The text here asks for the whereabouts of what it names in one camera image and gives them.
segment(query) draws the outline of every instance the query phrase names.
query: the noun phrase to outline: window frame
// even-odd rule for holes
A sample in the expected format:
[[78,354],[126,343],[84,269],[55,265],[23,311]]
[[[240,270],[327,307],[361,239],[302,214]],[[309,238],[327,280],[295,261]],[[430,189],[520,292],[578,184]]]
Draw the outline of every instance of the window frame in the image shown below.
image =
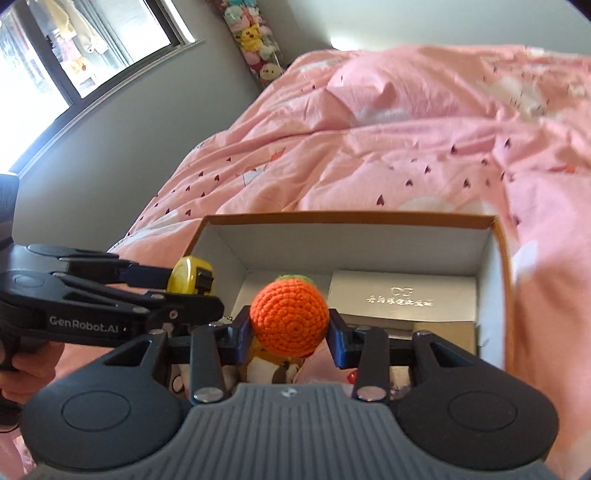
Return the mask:
[[53,54],[50,45],[47,43],[43,32],[39,28],[33,14],[29,10],[27,0],[17,0],[12,7],[22,25],[22,29],[37,53],[41,63],[45,67],[48,75],[68,104],[65,112],[59,115],[49,127],[47,127],[29,147],[21,154],[18,160],[9,168],[13,173],[20,173],[31,160],[56,136],[62,129],[74,121],[77,116],[91,107],[99,99],[107,95],[111,90],[125,82],[130,77],[136,75],[140,70],[146,68],[151,63],[172,53],[179,47],[186,45],[180,30],[177,28],[166,7],[159,0],[142,0],[154,14],[160,27],[166,34],[170,44],[156,50],[143,59],[132,63],[119,73],[111,77],[106,82],[99,85],[94,91],[90,92],[84,98],[76,89],[75,85],[66,75],[58,59]]

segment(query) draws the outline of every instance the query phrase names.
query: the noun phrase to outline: gray ribbed plate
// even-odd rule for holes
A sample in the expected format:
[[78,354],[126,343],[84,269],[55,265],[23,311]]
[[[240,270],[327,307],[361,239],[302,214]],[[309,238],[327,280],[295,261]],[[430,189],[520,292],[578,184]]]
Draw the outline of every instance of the gray ribbed plate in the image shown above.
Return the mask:
[[[297,394],[283,395],[286,388]],[[223,403],[193,408],[167,446],[134,465],[94,473],[43,465],[26,478],[557,480],[541,462],[480,473],[435,460],[404,436],[386,406],[351,400],[339,385],[249,384]]]

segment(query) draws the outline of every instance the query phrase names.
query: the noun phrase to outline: window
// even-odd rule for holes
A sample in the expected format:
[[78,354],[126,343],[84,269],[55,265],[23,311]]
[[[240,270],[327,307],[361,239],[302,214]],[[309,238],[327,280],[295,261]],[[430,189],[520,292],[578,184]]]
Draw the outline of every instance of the window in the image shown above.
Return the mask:
[[183,43],[186,26],[170,8],[158,0],[18,0],[2,13],[0,169],[21,169],[100,96]]

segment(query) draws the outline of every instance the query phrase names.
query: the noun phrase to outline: bed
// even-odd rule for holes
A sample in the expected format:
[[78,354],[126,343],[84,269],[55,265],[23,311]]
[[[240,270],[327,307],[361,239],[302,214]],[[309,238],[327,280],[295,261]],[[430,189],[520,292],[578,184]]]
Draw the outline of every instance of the bed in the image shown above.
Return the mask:
[[[172,266],[211,213],[497,215],[512,256],[515,372],[548,395],[548,465],[591,466],[591,58],[401,47],[300,57],[179,165],[113,250]],[[66,375],[104,350],[68,346]]]

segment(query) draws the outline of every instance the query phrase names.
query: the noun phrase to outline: yellow tape measure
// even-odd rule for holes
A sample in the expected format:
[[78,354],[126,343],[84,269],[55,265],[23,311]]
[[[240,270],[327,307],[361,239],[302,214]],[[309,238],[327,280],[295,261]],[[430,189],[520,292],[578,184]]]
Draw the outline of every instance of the yellow tape measure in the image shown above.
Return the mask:
[[205,260],[197,257],[183,257],[173,268],[168,279],[166,291],[211,295],[213,287],[213,268]]

